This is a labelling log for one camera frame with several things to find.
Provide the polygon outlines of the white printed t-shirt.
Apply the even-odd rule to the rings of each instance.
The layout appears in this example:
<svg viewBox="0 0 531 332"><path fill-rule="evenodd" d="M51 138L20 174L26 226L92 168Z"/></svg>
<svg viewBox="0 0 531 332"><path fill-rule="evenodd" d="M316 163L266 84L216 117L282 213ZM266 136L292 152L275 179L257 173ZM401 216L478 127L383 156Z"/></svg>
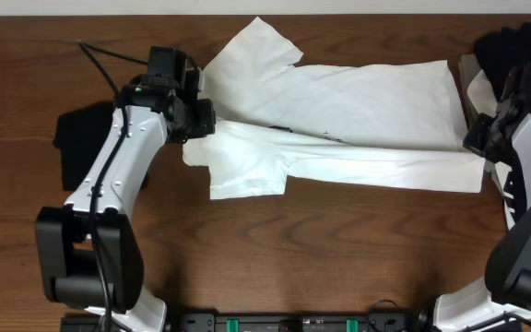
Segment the white printed t-shirt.
<svg viewBox="0 0 531 332"><path fill-rule="evenodd" d="M216 131L183 147L212 199L284 193L290 177L477 193L484 161L462 148L466 121L443 61L302 65L260 18L206 66Z"/></svg>

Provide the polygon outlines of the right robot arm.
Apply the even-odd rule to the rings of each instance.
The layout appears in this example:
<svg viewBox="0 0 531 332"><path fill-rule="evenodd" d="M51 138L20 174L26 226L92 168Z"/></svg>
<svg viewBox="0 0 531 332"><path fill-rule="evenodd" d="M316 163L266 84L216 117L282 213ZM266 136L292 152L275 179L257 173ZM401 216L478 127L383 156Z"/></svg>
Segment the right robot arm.
<svg viewBox="0 0 531 332"><path fill-rule="evenodd" d="M531 327L531 64L513 68L495 116L481 114L463 141L510 166L503 186L514 224L492 250L482 278L438 297L419 331L517 331Z"/></svg>

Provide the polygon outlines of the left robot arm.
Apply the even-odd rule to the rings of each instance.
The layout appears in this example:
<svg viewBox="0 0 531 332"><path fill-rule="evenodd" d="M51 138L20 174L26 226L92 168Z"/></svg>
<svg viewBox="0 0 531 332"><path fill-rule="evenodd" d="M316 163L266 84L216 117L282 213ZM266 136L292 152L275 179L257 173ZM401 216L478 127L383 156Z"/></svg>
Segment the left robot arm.
<svg viewBox="0 0 531 332"><path fill-rule="evenodd" d="M45 297L98 316L95 331L162 331L165 302L144 285L132 227L138 193L157 153L215 132L216 116L197 68L181 77L146 73L124 86L107 136L81 183L61 207L35 222Z"/></svg>

